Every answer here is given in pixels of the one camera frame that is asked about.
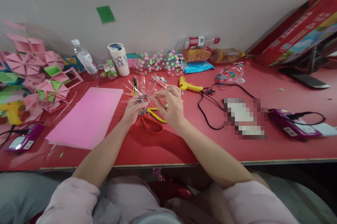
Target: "plastic bottle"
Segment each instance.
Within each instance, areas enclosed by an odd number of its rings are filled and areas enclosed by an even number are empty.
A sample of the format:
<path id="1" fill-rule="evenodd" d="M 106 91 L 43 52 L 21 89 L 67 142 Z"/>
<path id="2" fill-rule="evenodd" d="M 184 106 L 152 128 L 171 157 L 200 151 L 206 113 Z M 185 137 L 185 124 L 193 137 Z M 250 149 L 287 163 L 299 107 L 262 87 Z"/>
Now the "plastic bottle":
<path id="1" fill-rule="evenodd" d="M 71 43 L 75 46 L 75 54 L 86 71 L 92 76 L 93 79 L 99 78 L 98 69 L 88 50 L 84 47 L 81 47 L 80 42 L 77 39 L 71 40 Z"/>
<path id="2" fill-rule="evenodd" d="M 220 38 L 208 38 L 205 36 L 190 36 L 185 39 L 179 40 L 176 45 L 176 50 L 186 50 L 194 48 L 203 48 L 217 44 L 220 42 Z"/>

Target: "pink paper sheet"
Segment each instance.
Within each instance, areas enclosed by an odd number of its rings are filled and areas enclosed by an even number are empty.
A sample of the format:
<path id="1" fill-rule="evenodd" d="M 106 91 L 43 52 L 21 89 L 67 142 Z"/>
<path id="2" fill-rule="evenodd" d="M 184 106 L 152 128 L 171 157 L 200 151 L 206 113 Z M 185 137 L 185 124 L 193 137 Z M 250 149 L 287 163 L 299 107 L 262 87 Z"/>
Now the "pink paper sheet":
<path id="1" fill-rule="evenodd" d="M 91 87 L 47 135 L 50 144 L 93 149 L 106 135 L 122 89 Z"/>

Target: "hand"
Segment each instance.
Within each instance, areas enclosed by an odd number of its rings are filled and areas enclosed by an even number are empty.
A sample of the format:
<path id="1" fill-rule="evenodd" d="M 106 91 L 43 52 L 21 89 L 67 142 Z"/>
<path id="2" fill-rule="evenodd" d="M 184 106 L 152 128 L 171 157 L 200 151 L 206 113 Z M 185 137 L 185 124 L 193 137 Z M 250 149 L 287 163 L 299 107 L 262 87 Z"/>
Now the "hand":
<path id="1" fill-rule="evenodd" d="M 162 91 L 154 92 L 153 98 L 156 106 L 164 119 L 172 127 L 176 128 L 185 120 L 184 107 L 181 99 L 181 90 L 177 86 L 169 85 Z M 166 108 L 158 98 L 165 97 L 168 107 Z"/>
<path id="2" fill-rule="evenodd" d="M 121 120 L 121 122 L 129 127 L 136 122 L 139 111 L 145 109 L 147 106 L 147 103 L 139 103 L 137 99 L 139 99 L 139 95 L 136 95 L 129 100 Z"/>

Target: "gray pants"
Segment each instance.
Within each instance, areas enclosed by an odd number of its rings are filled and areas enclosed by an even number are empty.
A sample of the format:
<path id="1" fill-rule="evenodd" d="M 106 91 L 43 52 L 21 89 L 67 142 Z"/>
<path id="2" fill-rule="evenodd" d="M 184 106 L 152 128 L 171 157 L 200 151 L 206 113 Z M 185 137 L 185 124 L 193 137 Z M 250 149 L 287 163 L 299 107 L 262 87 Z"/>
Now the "gray pants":
<path id="1" fill-rule="evenodd" d="M 3 172 L 0 174 L 1 224 L 22 224 L 44 211 L 67 172 Z"/>

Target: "pink sleeve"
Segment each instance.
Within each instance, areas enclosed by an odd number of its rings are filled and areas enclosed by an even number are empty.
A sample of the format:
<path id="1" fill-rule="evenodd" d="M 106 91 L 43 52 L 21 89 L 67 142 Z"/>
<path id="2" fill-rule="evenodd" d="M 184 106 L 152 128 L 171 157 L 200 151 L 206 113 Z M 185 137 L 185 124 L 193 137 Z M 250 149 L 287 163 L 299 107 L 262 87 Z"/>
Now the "pink sleeve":
<path id="1" fill-rule="evenodd" d="M 92 223 L 99 189 L 79 178 L 64 180 L 55 190 L 37 224 Z"/>
<path id="2" fill-rule="evenodd" d="M 237 183 L 223 192 L 234 223 L 298 224 L 282 201 L 257 181 Z"/>

